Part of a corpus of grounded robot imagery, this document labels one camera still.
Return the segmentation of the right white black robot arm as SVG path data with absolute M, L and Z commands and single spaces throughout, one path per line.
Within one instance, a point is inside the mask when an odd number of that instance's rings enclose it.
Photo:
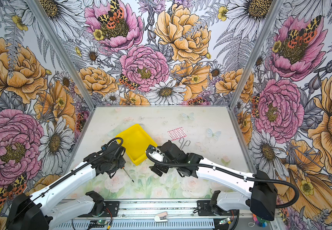
M 277 189 L 266 173 L 226 168 L 196 153 L 185 153 L 171 141 L 161 147 L 149 145 L 146 156 L 154 163 L 151 171 L 158 176 L 175 168 L 181 177 L 205 179 L 234 190 L 232 195 L 214 191 L 210 206 L 216 214 L 233 209 L 250 210 L 264 220 L 274 220 Z

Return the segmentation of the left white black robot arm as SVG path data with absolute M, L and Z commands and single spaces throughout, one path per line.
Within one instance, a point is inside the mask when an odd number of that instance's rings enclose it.
M 52 230 L 81 215 L 99 217 L 107 212 L 104 198 L 97 192 L 62 204 L 61 201 L 78 187 L 100 174 L 109 177 L 125 166 L 121 138 L 113 138 L 101 150 L 87 157 L 73 170 L 30 195 L 18 195 L 12 202 L 6 229 Z

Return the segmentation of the black orange handled screwdriver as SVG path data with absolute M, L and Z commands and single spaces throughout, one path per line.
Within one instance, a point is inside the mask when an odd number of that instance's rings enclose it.
M 133 180 L 133 178 L 132 178 L 132 177 L 130 176 L 130 174 L 126 171 L 125 167 L 122 167 L 122 170 L 126 173 L 126 175 L 129 177 L 129 179 L 130 179 L 133 183 L 135 183 L 134 180 Z

